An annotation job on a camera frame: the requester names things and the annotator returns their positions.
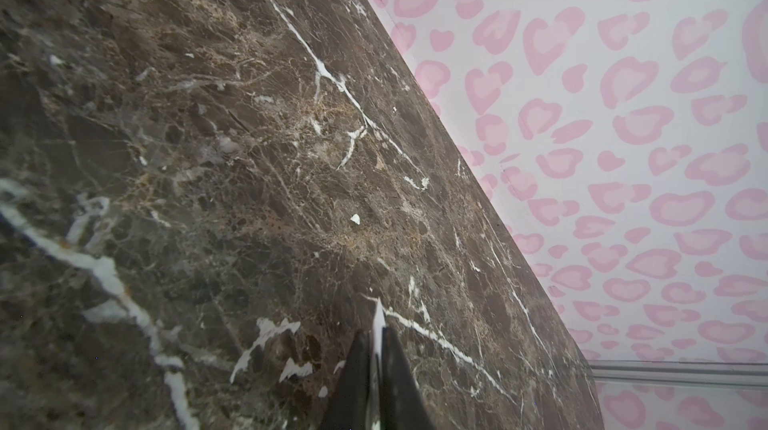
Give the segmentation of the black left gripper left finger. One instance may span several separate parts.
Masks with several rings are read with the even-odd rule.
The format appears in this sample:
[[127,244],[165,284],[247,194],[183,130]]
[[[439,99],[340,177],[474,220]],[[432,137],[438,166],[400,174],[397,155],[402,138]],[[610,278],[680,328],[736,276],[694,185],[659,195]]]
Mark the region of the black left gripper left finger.
[[319,425],[320,430],[365,430],[371,390],[371,337],[357,330],[335,391]]

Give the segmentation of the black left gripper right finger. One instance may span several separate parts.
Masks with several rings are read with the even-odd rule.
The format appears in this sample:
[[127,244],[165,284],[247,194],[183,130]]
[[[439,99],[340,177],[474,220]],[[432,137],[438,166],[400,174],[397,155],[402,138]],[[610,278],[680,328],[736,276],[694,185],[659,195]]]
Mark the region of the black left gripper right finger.
[[386,430],[434,430],[394,329],[382,329],[379,411]]

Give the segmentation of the green floral letter paper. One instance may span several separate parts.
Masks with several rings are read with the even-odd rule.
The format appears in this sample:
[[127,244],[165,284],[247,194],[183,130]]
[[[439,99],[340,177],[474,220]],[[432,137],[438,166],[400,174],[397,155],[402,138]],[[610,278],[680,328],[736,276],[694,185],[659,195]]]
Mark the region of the green floral letter paper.
[[380,429],[380,383],[382,333],[386,326],[381,300],[374,299],[375,308],[371,325],[371,390],[369,400],[369,423],[371,429]]

